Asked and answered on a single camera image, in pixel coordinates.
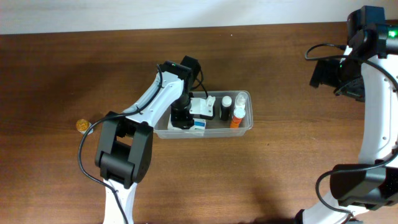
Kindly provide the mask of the white Panadol box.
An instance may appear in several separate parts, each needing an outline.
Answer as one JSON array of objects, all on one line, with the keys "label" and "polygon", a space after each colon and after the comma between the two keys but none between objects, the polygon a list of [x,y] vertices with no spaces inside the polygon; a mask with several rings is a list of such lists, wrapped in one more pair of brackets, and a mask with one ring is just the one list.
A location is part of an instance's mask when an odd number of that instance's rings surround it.
[{"label": "white Panadol box", "polygon": [[189,114],[171,114],[167,124],[169,130],[204,130],[205,128],[205,119],[194,118]]}]

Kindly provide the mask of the dark bottle white cap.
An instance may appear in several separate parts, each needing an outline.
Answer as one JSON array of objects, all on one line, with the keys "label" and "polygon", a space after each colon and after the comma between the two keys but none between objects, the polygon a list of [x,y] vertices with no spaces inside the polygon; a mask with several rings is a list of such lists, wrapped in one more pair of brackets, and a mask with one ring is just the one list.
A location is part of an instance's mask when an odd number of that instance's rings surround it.
[{"label": "dark bottle white cap", "polygon": [[229,112],[232,105],[232,98],[224,96],[220,104],[220,120],[227,121],[229,119]]}]

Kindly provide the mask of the orange tube white cap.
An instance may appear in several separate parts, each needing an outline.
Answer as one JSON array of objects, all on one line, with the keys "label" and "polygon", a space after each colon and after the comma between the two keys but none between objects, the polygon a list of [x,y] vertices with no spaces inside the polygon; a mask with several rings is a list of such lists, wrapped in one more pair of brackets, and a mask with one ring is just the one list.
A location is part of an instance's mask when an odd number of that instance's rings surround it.
[{"label": "orange tube white cap", "polygon": [[239,125],[246,115],[244,108],[235,108],[230,122],[230,128],[239,128]]}]

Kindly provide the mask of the white spray bottle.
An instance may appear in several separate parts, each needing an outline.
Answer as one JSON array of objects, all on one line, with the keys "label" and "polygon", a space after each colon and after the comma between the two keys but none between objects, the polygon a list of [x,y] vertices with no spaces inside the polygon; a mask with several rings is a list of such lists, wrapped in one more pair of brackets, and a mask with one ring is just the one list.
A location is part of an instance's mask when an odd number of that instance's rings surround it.
[{"label": "white spray bottle", "polygon": [[236,108],[241,108],[241,109],[246,109],[246,103],[248,100],[248,94],[246,92],[239,92],[237,96],[235,97],[234,101],[234,109]]}]

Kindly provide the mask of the small gold-lid jar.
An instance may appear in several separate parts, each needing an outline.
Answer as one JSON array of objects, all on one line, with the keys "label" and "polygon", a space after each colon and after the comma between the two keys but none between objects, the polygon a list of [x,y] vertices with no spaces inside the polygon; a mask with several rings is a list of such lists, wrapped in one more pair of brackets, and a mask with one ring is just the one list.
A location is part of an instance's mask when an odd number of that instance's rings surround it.
[{"label": "small gold-lid jar", "polygon": [[90,129],[91,126],[92,126],[92,124],[86,119],[79,119],[75,123],[75,127],[76,127],[77,131],[79,131],[82,134],[85,134],[85,133],[91,134],[93,132],[93,130]]}]

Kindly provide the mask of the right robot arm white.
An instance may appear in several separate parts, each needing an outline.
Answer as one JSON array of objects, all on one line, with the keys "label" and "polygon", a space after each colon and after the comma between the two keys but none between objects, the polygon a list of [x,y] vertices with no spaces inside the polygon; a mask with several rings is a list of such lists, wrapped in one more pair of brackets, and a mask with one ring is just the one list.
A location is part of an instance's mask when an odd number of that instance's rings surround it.
[{"label": "right robot arm white", "polygon": [[358,162],[324,173],[329,192],[295,223],[355,223],[359,214],[397,203],[397,27],[376,6],[352,12],[347,27],[343,53],[316,58],[310,85],[365,104]]}]

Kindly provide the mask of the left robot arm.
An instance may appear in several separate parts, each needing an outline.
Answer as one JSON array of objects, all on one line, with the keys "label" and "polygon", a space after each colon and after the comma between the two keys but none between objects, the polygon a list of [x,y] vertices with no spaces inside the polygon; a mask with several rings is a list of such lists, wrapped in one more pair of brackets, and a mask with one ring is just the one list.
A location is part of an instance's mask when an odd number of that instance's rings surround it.
[{"label": "left robot arm", "polygon": [[186,56],[180,63],[157,66],[149,89],[122,113],[110,111],[101,120],[95,155],[101,184],[106,188],[105,223],[132,223],[137,184],[146,175],[152,159],[154,127],[170,110],[174,128],[191,129],[193,83],[201,72],[197,59]]}]

